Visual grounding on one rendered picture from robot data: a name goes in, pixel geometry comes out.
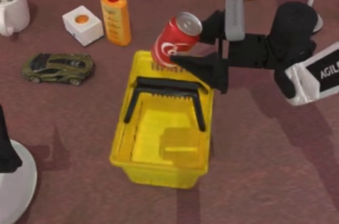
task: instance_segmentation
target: car windshield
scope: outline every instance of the car windshield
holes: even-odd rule
[[[68,59],[53,59],[49,61],[52,64],[65,64],[68,66],[72,66],[75,68],[84,68],[86,66],[86,63],[83,61],[78,60],[68,60]]]
[[[51,55],[48,53],[38,54],[30,63],[31,70],[41,70],[46,67],[47,60]]]

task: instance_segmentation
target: can lid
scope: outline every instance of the can lid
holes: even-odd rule
[[[201,21],[189,12],[181,12],[175,17],[177,27],[189,36],[198,36],[202,32]]]

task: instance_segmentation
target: orange bottle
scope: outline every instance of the orange bottle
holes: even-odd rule
[[[101,0],[106,37],[119,46],[131,42],[127,0]]]

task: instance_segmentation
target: yellow plastic container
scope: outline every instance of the yellow plastic container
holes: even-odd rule
[[[136,78],[168,78],[199,82],[205,132],[201,132],[192,100],[141,93],[132,118],[124,123]],[[208,170],[213,90],[180,68],[156,65],[148,51],[135,54],[112,145],[110,162],[138,184],[189,189]]]

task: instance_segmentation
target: brown tabletop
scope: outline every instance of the brown tabletop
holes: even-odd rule
[[[225,0],[128,0],[133,41],[105,38],[83,48],[61,15],[99,0],[30,0],[32,23],[0,37],[0,102],[11,138],[32,151],[39,170],[35,199],[19,224],[337,224],[339,97],[291,107],[271,72],[230,69],[227,95],[216,96],[209,173],[192,190],[132,184],[109,163],[109,152],[135,51],[149,49],[179,11],[204,19]],[[279,3],[247,2],[248,33],[268,33]],[[338,41],[339,0],[316,0],[325,26],[321,50]],[[214,47],[200,44],[196,53]],[[36,52],[87,52],[95,76],[81,87],[21,78]]]

